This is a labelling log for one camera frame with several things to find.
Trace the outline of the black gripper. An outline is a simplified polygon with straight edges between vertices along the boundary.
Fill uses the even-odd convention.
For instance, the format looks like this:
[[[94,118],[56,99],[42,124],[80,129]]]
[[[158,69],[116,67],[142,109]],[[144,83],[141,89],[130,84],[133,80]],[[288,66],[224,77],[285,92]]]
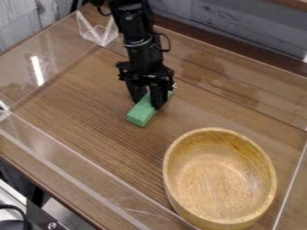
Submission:
[[[133,102],[148,93],[152,107],[158,110],[173,90],[173,70],[162,64],[162,52],[154,46],[126,49],[128,60],[118,61],[118,79],[125,86]]]

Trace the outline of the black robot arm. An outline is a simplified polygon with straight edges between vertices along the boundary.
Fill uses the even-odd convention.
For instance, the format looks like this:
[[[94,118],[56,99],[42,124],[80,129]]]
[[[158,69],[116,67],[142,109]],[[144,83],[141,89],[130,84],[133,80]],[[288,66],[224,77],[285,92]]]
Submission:
[[[148,0],[88,0],[100,15],[112,16],[124,35],[128,60],[116,63],[118,79],[125,82],[133,102],[149,93],[150,106],[158,110],[173,90],[173,70],[162,64],[161,33],[153,29]]]

